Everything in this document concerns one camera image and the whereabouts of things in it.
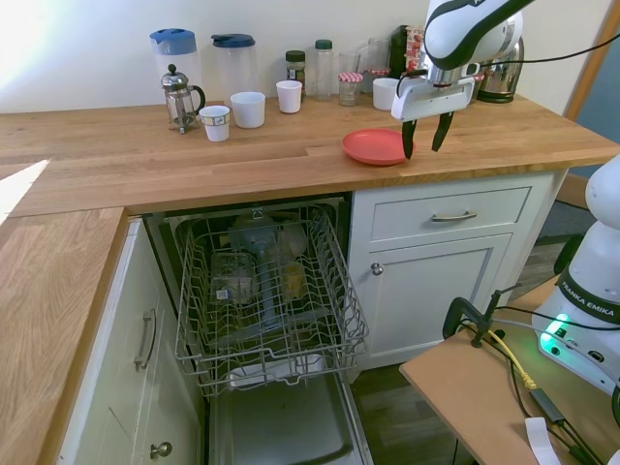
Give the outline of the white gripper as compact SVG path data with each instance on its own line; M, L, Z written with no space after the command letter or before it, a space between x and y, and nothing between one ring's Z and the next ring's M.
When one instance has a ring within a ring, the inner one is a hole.
M394 119L406 121L401 126L401 138L407 160L415 148L416 120L440 115L432 141L432 150L438 152L450 130L453 113L470 103L475 87L473 76L464 76L461 69L451 70L445 73L449 83L439 84L432 80L435 76L436 69L414 70L404 74L397 83L390 112Z

